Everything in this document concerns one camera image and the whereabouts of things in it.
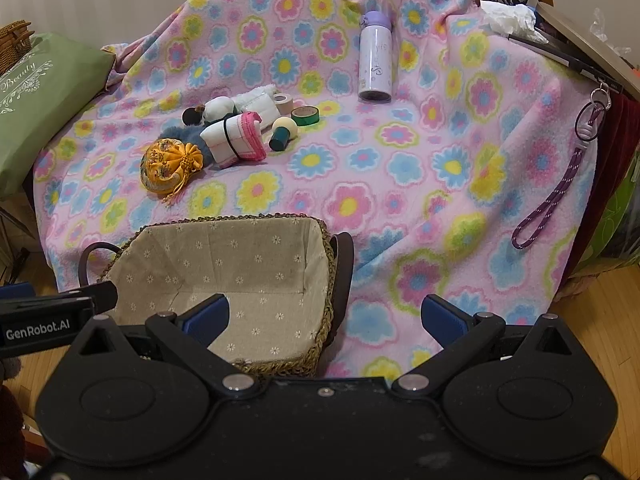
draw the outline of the white thermos bottle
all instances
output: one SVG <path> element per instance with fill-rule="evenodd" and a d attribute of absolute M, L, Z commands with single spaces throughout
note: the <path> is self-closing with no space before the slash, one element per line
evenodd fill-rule
<path fill-rule="evenodd" d="M 391 21 L 370 10 L 360 20 L 358 95 L 367 101 L 391 99 Z"/>

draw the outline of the green tape roll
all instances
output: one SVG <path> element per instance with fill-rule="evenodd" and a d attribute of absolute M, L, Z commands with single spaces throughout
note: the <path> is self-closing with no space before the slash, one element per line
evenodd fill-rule
<path fill-rule="evenodd" d="M 315 106 L 301 106 L 293 109 L 291 118 L 298 126 L 309 126 L 320 121 L 320 110 Z"/>

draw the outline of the green plastic bag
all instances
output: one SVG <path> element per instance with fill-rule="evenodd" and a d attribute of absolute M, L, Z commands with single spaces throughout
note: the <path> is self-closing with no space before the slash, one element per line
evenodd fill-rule
<path fill-rule="evenodd" d="M 0 76 L 0 198 L 22 181 L 51 138 L 104 90 L 114 54 L 57 34 L 35 34 L 33 48 Z"/>

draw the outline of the woven basket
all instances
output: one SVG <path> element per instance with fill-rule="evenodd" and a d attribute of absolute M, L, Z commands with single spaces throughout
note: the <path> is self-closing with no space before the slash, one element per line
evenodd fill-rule
<path fill-rule="evenodd" d="M 29 25 L 31 22 L 20 20 L 0 28 L 0 75 L 31 50 L 29 36 L 33 31 L 28 29 Z"/>

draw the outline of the daisy print fabric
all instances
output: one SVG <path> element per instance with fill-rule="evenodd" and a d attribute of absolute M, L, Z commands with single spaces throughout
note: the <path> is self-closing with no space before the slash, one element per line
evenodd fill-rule
<path fill-rule="evenodd" d="M 392 20 L 388 104 L 357 97 L 367 10 Z M 109 48 L 118 56 L 109 91 L 34 165 L 40 237 L 60 290 L 78 285 L 92 242 L 121 246 L 155 222 L 279 212 L 354 239 L 350 304 L 322 374 L 392 380 L 435 354 L 419 320 L 427 294 L 513 323 L 548 308 L 594 146 L 576 177 L 584 184 L 569 188 L 535 243 L 518 251 L 511 234 L 560 181 L 593 84 L 493 35 L 474 0 L 188 0 L 148 36 Z M 266 84 L 318 107 L 319 123 L 260 163 L 201 171 L 170 206 L 145 191 L 140 159 L 185 108 Z M 93 279 L 106 257 L 92 254 Z"/>

